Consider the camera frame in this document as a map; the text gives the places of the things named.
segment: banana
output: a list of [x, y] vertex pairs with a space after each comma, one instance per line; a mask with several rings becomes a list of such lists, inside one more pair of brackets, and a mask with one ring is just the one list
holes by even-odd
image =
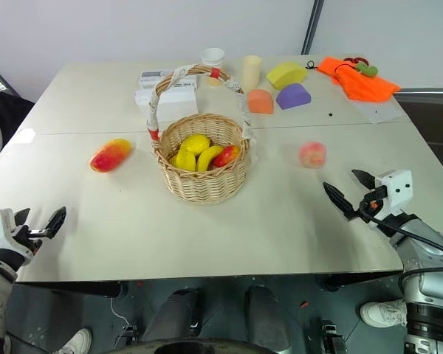
[[208, 149], [202, 151], [197, 160], [197, 171], [203, 172], [208, 169], [208, 165], [217, 155], [223, 151], [223, 148], [218, 145], [210, 146]]

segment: dark floor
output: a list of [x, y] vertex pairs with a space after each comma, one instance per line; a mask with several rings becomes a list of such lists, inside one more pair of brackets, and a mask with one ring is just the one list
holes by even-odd
[[[314, 276], [219, 277], [128, 282], [128, 293], [114, 299], [114, 309], [144, 330], [154, 311], [175, 290], [202, 288], [205, 316], [201, 336], [245, 341], [244, 292], [264, 284], [279, 298], [290, 329], [295, 354], [318, 353], [318, 320], [329, 319], [347, 343], [348, 353], [402, 353], [405, 329], [379, 329], [360, 321], [358, 307], [368, 301], [399, 298], [396, 277], [349, 285], [337, 292], [324, 291]], [[309, 302], [301, 308], [300, 304]], [[110, 299], [101, 296], [53, 294], [41, 288], [17, 285], [7, 312], [8, 330], [52, 352], [81, 327], [92, 330], [90, 353], [114, 346], [123, 320], [110, 311]], [[36, 353], [13, 342], [12, 353]]]

